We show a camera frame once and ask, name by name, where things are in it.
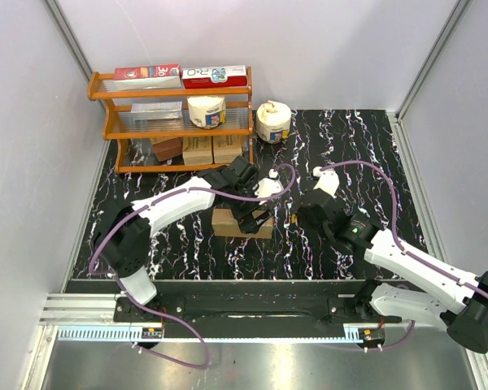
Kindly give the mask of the brown cardboard express box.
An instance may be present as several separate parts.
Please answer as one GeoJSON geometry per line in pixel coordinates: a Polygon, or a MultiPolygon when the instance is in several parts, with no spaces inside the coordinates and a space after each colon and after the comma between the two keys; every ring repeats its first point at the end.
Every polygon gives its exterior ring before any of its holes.
{"type": "Polygon", "coordinates": [[[215,236],[269,240],[272,239],[275,219],[273,216],[270,217],[256,233],[242,233],[231,210],[217,208],[212,211],[211,225],[215,236]]]}

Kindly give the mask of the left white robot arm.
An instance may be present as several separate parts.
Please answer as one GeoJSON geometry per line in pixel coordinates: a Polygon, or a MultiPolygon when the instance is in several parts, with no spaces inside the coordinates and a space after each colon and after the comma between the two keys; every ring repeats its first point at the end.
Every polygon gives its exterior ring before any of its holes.
{"type": "Polygon", "coordinates": [[[142,321],[159,314],[157,288],[146,271],[150,239],[187,215],[226,204],[243,234],[255,234],[271,216],[268,210],[255,217],[257,201],[283,190],[277,173],[259,178],[257,167],[236,157],[228,166],[206,169],[184,184],[139,201],[117,200],[107,209],[94,248],[107,262],[132,298],[132,312],[142,321]]]}

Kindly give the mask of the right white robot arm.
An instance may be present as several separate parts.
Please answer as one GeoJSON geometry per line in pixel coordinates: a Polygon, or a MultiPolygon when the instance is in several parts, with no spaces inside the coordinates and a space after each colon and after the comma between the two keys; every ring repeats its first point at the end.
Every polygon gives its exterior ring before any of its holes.
{"type": "Polygon", "coordinates": [[[385,268],[416,286],[412,291],[367,282],[353,303],[358,319],[371,322],[380,315],[426,323],[468,350],[488,352],[488,271],[475,275],[404,246],[378,222],[348,214],[320,188],[303,194],[297,215],[340,254],[385,268]]]}

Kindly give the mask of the right small cardboard box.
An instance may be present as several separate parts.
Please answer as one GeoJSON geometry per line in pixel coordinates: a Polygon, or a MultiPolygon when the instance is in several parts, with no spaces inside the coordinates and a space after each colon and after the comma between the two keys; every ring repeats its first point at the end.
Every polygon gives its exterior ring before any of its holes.
{"type": "Polygon", "coordinates": [[[231,163],[242,155],[242,141],[239,135],[214,136],[212,138],[214,163],[231,163]]]}

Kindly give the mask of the small cardboard box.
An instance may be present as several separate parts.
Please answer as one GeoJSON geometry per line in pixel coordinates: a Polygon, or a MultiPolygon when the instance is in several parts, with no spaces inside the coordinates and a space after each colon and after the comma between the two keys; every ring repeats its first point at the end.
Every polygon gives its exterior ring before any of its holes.
{"type": "Polygon", "coordinates": [[[212,138],[209,136],[184,137],[182,158],[186,166],[212,164],[212,138]]]}
{"type": "Polygon", "coordinates": [[[214,163],[231,163],[242,155],[242,141],[239,135],[214,136],[212,138],[214,163]]]}

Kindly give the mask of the middle small cardboard box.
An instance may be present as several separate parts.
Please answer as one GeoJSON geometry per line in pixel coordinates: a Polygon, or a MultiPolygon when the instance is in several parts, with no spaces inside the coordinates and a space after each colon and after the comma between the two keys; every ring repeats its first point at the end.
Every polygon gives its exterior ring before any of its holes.
{"type": "Polygon", "coordinates": [[[184,137],[182,158],[186,166],[212,164],[212,138],[209,136],[184,137]]]}

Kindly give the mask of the dark brown small box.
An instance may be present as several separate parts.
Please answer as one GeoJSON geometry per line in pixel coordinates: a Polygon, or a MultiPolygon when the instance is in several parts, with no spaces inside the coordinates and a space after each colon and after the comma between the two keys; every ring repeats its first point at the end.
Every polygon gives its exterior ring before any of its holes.
{"type": "Polygon", "coordinates": [[[181,137],[151,137],[150,143],[160,163],[182,155],[181,137]]]}

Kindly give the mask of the red white toothpaste box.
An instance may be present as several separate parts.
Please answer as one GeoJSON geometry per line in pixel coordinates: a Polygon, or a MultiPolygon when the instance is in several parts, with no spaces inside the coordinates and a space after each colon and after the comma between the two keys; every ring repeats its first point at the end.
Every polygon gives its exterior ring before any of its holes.
{"type": "Polygon", "coordinates": [[[185,68],[181,79],[186,89],[242,87],[247,86],[247,67],[232,65],[185,68]]]}

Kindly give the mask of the red silver toothpaste box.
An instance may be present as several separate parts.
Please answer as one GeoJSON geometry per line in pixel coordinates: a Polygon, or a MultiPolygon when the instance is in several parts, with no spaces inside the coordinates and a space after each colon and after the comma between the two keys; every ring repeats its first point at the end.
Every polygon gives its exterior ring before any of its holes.
{"type": "Polygon", "coordinates": [[[141,67],[119,67],[114,71],[113,82],[119,91],[181,88],[181,65],[170,63],[141,67]]]}

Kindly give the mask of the toilet paper roll on table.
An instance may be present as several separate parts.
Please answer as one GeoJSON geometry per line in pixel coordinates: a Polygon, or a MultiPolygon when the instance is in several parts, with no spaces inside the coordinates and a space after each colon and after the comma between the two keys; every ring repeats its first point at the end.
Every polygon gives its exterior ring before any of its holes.
{"type": "Polygon", "coordinates": [[[256,132],[267,143],[276,144],[290,134],[291,109],[284,103],[267,101],[256,112],[256,132]]]}

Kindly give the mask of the orange wooden shelf rack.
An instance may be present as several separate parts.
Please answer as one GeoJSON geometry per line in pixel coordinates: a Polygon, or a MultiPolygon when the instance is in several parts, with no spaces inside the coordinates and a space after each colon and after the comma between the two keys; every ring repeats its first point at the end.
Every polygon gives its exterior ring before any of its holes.
{"type": "Polygon", "coordinates": [[[254,156],[254,121],[252,113],[252,68],[246,68],[246,85],[238,87],[208,89],[142,89],[117,91],[112,88],[112,73],[93,72],[90,77],[87,96],[90,101],[99,101],[106,107],[106,118],[102,137],[117,142],[117,156],[114,164],[119,174],[169,173],[179,171],[200,171],[218,165],[186,165],[178,158],[170,164],[158,162],[151,147],[152,137],[217,137],[239,136],[245,144],[243,155],[250,162],[254,156]],[[225,122],[217,128],[202,129],[191,123],[188,105],[189,96],[240,96],[240,100],[228,100],[225,122]],[[146,99],[182,99],[181,119],[159,119],[156,123],[137,121],[131,113],[135,102],[146,99]]]}

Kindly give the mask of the toilet paper roll on shelf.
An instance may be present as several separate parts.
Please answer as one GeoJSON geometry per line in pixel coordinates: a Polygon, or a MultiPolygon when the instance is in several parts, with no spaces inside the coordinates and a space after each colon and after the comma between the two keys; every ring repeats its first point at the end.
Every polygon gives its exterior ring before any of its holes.
{"type": "Polygon", "coordinates": [[[216,128],[225,122],[226,101],[223,96],[187,97],[189,117],[198,128],[216,128]]]}

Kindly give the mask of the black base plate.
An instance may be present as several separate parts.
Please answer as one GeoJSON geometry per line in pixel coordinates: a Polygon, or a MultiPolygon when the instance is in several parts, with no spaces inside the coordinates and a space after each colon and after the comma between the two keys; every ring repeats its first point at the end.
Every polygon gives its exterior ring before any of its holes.
{"type": "Polygon", "coordinates": [[[204,339],[294,339],[344,336],[345,324],[383,318],[368,305],[369,281],[163,281],[145,310],[118,297],[117,323],[157,323],[177,316],[204,339]]]}

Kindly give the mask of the aluminium frame rail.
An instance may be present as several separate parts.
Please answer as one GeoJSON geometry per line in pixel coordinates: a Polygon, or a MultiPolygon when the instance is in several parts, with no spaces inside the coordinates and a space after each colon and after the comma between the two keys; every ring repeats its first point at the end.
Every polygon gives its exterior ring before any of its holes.
{"type": "MultiPolygon", "coordinates": [[[[123,294],[51,295],[46,300],[42,317],[46,321],[70,323],[71,325],[130,324],[117,323],[114,320],[114,309],[118,297],[126,296],[123,294]]],[[[435,297],[427,292],[381,284],[368,294],[368,305],[383,318],[382,321],[389,324],[415,320],[429,327],[443,329],[468,308],[472,299],[473,291],[471,290],[463,291],[452,297],[435,297]]],[[[145,310],[147,304],[135,306],[145,310]]]]}

